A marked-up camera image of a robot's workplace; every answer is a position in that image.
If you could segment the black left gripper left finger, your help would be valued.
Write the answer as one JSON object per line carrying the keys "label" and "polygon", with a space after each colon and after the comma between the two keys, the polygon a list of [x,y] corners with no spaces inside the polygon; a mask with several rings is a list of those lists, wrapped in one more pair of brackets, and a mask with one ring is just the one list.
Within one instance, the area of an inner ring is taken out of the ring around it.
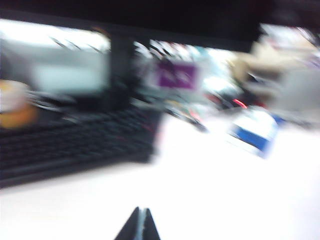
{"label": "black left gripper left finger", "polygon": [[137,232],[139,215],[140,209],[136,207],[114,240],[133,240]]}

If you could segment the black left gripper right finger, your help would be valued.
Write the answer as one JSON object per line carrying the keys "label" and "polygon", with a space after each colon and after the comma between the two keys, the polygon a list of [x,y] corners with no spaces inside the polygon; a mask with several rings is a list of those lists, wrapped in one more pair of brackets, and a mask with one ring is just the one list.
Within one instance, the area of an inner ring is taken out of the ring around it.
{"label": "black left gripper right finger", "polygon": [[145,209],[143,240],[161,240],[152,213],[149,208]]}

